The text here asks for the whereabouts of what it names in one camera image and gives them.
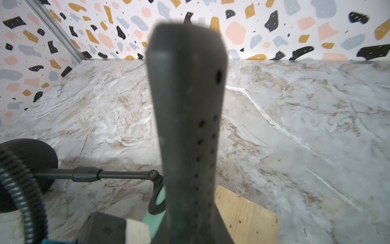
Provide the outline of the wooden plank block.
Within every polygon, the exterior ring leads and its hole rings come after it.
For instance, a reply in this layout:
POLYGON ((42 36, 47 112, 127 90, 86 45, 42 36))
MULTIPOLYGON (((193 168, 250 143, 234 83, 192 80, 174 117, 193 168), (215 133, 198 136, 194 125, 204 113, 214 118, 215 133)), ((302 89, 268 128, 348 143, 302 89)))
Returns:
POLYGON ((218 186, 215 203, 236 244, 276 244, 278 215, 218 186))

